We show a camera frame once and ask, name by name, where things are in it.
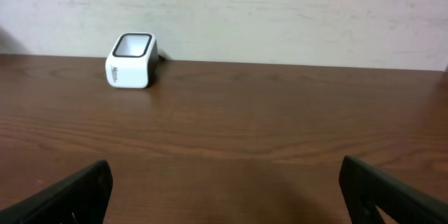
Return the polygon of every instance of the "wooden table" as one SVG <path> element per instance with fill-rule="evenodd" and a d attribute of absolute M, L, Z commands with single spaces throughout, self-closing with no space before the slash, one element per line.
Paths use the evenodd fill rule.
<path fill-rule="evenodd" d="M 120 90 L 104 59 L 0 56 L 0 207 L 105 158 L 105 223 L 349 223 L 348 154 L 448 201 L 442 72 L 165 67 Z"/>

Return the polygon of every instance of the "wall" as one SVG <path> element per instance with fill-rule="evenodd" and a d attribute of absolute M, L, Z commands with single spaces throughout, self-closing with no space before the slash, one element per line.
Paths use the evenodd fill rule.
<path fill-rule="evenodd" d="M 27 52 L 105 57 L 153 32 L 176 60 L 444 70 L 447 0 L 0 0 Z"/>

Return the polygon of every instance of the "black object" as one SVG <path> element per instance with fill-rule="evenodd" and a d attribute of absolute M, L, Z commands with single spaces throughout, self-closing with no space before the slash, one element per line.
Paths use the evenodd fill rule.
<path fill-rule="evenodd" d="M 112 191 L 112 173 L 97 161 L 45 190 L 0 211 L 1 224 L 101 224 Z"/>
<path fill-rule="evenodd" d="M 383 224 L 377 207 L 398 223 L 448 223 L 448 205 L 346 156 L 339 185 L 353 224 Z"/>
<path fill-rule="evenodd" d="M 363 161 L 346 156 L 339 184 L 353 224 L 448 223 L 448 206 Z M 112 191 L 106 161 L 98 161 L 36 195 L 0 211 L 1 224 L 101 224 Z"/>

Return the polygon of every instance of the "white device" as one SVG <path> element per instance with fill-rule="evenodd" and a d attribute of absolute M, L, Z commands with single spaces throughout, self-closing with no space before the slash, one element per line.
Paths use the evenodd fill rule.
<path fill-rule="evenodd" d="M 115 88 L 146 88 L 154 81 L 158 62 L 154 35 L 121 35 L 106 59 L 107 81 Z"/>

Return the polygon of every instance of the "wood grain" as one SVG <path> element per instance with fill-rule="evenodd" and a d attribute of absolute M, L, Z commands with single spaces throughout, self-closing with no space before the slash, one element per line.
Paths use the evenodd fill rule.
<path fill-rule="evenodd" d="M 170 62 L 119 90 L 104 59 L 3 55 L 0 101 L 0 207 L 106 158 L 107 223 L 347 223 L 348 154 L 448 201 L 442 72 Z"/>

